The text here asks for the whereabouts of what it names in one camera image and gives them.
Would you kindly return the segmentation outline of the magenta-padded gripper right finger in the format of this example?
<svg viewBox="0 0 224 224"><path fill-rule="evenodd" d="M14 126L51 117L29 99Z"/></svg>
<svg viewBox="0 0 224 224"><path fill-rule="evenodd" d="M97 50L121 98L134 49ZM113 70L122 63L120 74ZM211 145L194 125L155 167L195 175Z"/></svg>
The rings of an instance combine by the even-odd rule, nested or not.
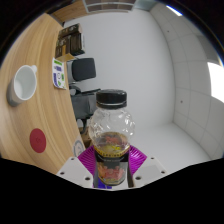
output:
<svg viewBox="0 0 224 224"><path fill-rule="evenodd" d="M147 157L134 146L130 147L127 183L130 188L146 186L167 175L155 156Z"/></svg>

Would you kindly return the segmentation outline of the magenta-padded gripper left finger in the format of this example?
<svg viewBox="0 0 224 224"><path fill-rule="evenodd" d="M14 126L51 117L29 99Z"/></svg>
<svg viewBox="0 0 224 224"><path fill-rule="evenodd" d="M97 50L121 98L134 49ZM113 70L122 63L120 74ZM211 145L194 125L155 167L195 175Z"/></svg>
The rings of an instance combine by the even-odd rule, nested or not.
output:
<svg viewBox="0 0 224 224"><path fill-rule="evenodd" d="M70 157L57 172L57 176L81 187L92 188L95 170L94 147L91 146L78 157Z"/></svg>

